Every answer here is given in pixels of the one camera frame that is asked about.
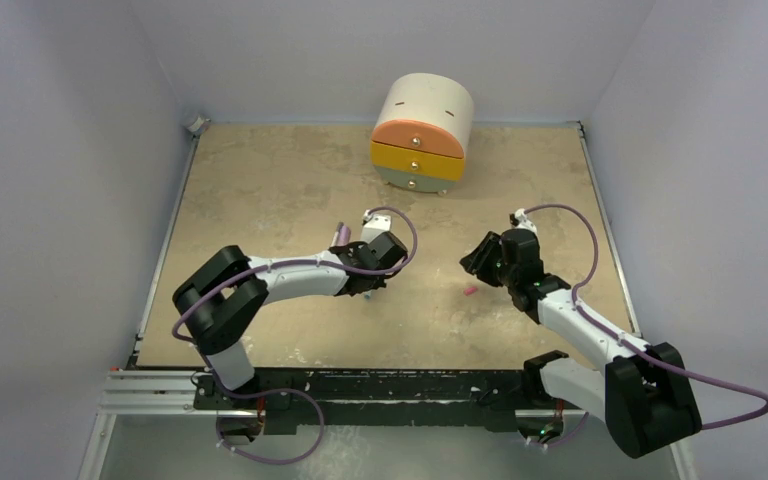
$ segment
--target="beige tabletop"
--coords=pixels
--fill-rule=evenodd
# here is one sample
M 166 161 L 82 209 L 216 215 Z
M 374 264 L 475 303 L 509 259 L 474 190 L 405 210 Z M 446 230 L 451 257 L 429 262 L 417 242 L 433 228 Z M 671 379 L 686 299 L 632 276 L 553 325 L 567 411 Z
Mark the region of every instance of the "beige tabletop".
M 369 161 L 366 126 L 215 125 L 201 138 L 139 354 L 141 366 L 197 366 L 201 359 L 170 329 L 172 293 L 216 251 L 239 245 L 260 257 L 309 255 L 330 245 L 344 221 L 360 232 L 367 208 L 402 209 L 419 231 L 414 262 L 372 298 L 305 297 L 261 309 L 243 341 L 255 366 L 521 368 L 560 349 L 556 334 L 517 311 L 503 288 L 479 284 L 458 260 L 519 207 L 561 202 L 608 241 L 587 162 L 573 128 L 475 128 L 463 179 L 446 196 L 384 184 Z M 573 215 L 541 211 L 546 270 L 574 283 L 592 261 Z M 394 219 L 394 233 L 410 242 Z M 465 296 L 464 288 L 478 292 Z M 582 297 L 629 330 L 611 255 L 603 255 Z

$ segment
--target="yellow drawer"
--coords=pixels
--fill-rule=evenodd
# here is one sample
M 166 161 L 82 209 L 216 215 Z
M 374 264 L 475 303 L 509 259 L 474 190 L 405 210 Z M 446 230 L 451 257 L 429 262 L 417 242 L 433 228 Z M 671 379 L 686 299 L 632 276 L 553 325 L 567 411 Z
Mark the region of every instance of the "yellow drawer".
M 370 142 L 369 158 L 373 165 L 379 167 L 452 181 L 460 180 L 466 165 L 463 158 L 435 155 L 377 142 Z

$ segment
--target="gray floor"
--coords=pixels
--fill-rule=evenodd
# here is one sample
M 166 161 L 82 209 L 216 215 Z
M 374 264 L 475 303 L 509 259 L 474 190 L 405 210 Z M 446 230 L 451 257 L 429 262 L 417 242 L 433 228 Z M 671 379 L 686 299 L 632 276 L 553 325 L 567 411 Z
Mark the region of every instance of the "gray floor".
M 287 457 L 304 451 L 315 427 L 267 436 L 247 447 Z M 669 449 L 632 460 L 604 424 L 589 421 L 570 443 L 546 454 L 517 434 L 466 427 L 329 427 L 312 457 L 290 466 L 261 465 L 216 449 L 213 419 L 119 417 L 102 478 L 111 479 L 677 479 Z

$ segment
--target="robotic arm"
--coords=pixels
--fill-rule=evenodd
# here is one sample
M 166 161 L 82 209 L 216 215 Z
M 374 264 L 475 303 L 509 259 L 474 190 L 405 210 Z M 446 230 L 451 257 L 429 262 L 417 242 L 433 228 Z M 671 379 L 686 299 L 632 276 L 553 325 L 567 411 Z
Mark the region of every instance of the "robotic arm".
M 363 270 L 394 267 L 408 252 L 390 232 L 390 223 L 387 215 L 367 213 L 361 241 L 332 246 L 306 257 L 246 256 L 238 246 L 228 246 L 187 279 L 172 298 L 181 314 L 231 277 L 258 267 L 263 270 L 235 283 L 233 293 L 227 297 L 224 293 L 214 295 L 185 322 L 198 351 L 207 357 L 222 384 L 229 390 L 237 390 L 255 377 L 240 339 L 260 307 L 307 295 L 356 295 L 385 288 L 385 281 L 396 273 L 364 275 L 333 265 Z M 271 265 L 278 262 L 291 265 L 273 270 Z
M 698 432 L 699 410 L 687 378 L 649 365 L 620 341 L 587 322 L 576 306 L 640 350 L 684 368 L 668 343 L 650 345 L 631 336 L 587 304 L 573 304 L 570 285 L 547 273 L 540 259 L 537 228 L 523 209 L 510 216 L 513 228 L 488 232 L 460 264 L 467 273 L 494 287 L 506 287 L 514 306 L 560 334 L 592 363 L 586 368 L 562 352 L 525 362 L 524 378 L 535 396 L 567 400 L 604 421 L 627 455 L 641 457 Z

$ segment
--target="white wall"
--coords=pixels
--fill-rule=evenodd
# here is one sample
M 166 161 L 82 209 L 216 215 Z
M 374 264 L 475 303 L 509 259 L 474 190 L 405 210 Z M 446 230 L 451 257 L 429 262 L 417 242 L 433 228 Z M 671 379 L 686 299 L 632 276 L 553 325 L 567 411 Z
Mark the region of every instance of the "white wall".
M 371 121 L 396 78 L 450 76 L 476 119 L 596 106 L 654 0 L 139 0 L 185 101 L 219 121 Z
M 124 0 L 0 0 L 0 479 L 75 478 L 186 143 Z
M 659 0 L 590 123 L 644 333 L 768 391 L 768 2 Z M 694 389 L 703 420 L 760 406 Z M 768 416 L 692 444 L 702 478 L 768 479 Z

